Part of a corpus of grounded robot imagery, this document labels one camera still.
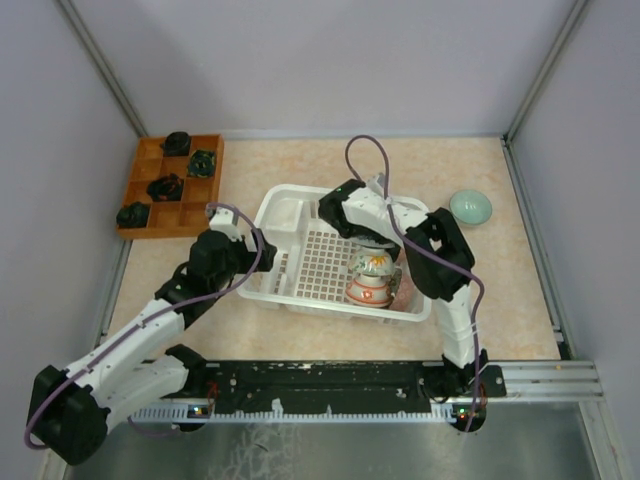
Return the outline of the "white plastic dish rack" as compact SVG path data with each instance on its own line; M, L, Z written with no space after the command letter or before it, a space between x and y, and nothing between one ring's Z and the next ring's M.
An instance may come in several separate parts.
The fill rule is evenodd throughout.
M273 268L256 273L238 294L265 309L381 324L418 323L431 313L431 300L412 288L402 307L376 309L348 302L348 261L357 246L318 216L318 201L328 188L280 184L264 197L255 219L277 248Z

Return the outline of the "pale green celadon bowl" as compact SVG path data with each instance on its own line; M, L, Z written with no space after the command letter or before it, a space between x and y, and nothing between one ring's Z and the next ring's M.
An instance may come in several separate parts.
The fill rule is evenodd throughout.
M480 226L493 214L489 198L480 191L464 189L455 192L449 200L449 209L455 219L468 226Z

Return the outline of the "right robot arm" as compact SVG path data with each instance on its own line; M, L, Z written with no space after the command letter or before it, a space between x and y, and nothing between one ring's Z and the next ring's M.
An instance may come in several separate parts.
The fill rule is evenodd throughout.
M410 208L371 182L350 179L321 197L318 216L345 239L404 250L414 286L436 309L448 384L444 394L478 396L486 351L476 315L485 287L472 273L475 257L452 213Z

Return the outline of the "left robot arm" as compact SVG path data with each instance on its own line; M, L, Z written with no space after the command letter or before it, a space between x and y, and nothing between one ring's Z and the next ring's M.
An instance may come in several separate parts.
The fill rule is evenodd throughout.
M201 394L208 373L195 351L176 345L152 363L145 360L253 273L272 269L276 247L259 229L252 237L255 250L242 236L201 233L188 260L123 329L67 367L41 370L32 388L25 445L50 449L67 464L79 465L147 404L179 391L189 397Z

